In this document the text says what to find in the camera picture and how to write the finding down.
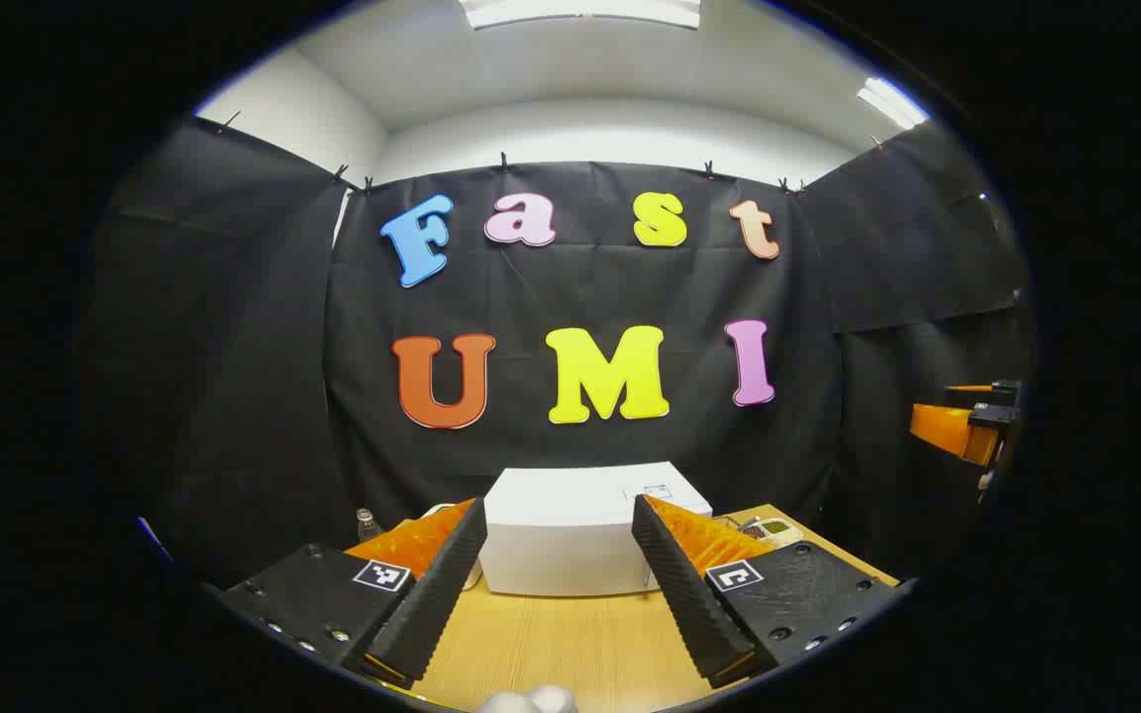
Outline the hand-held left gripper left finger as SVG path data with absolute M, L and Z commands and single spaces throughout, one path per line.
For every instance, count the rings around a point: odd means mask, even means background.
M 484 502 L 469 499 L 345 551 L 300 546 L 217 597 L 309 658 L 411 687 L 429 669 L 485 541 Z

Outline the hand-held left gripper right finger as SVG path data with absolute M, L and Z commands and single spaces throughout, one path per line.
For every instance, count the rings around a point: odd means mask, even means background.
M 811 538 L 770 546 L 648 493 L 634 500 L 631 533 L 712 687 L 801 667 L 913 591 Z

